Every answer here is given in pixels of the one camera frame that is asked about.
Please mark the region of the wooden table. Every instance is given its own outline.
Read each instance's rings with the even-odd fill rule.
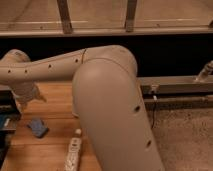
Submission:
[[[22,112],[2,171],[63,171],[68,144],[79,120],[72,115],[70,82],[39,83],[47,103],[33,100]],[[40,117],[50,131],[35,138],[27,124]],[[83,134],[80,171],[101,171],[89,140]]]

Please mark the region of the metal frame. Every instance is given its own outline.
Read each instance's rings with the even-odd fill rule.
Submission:
[[[0,31],[0,37],[81,37],[81,36],[132,36],[132,35],[169,35],[169,34],[207,34],[213,33],[208,26],[203,27],[165,27],[125,29],[73,29],[71,34],[63,30]]]
[[[137,0],[128,0],[125,21],[126,32],[132,32],[134,30],[136,7]]]
[[[61,17],[61,23],[64,34],[72,33],[72,23],[70,20],[69,7],[67,0],[57,0],[59,14]]]
[[[196,76],[140,77],[143,94],[213,93],[213,76],[195,83]]]
[[[174,27],[134,27],[137,0],[127,1],[126,21],[123,28],[110,29],[77,29],[72,27],[67,0],[57,0],[62,29],[42,29],[31,31],[0,31],[0,37],[77,37],[77,36],[129,36],[159,34],[197,34],[213,33],[212,23],[206,26],[174,26]]]

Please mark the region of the black wall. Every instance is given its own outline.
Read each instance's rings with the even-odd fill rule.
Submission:
[[[139,76],[196,75],[213,60],[213,34],[58,38],[0,38],[0,56],[17,48],[38,60],[85,47],[119,44],[130,49]]]

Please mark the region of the white object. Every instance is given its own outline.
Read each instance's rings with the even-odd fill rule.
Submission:
[[[65,163],[65,171],[78,171],[82,140],[81,130],[77,129],[68,147],[68,155]]]

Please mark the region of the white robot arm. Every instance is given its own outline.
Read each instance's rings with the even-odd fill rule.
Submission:
[[[0,84],[22,103],[40,97],[35,81],[72,80],[75,112],[104,171],[164,171],[136,74],[134,56],[117,45],[35,62],[12,50],[0,62]]]

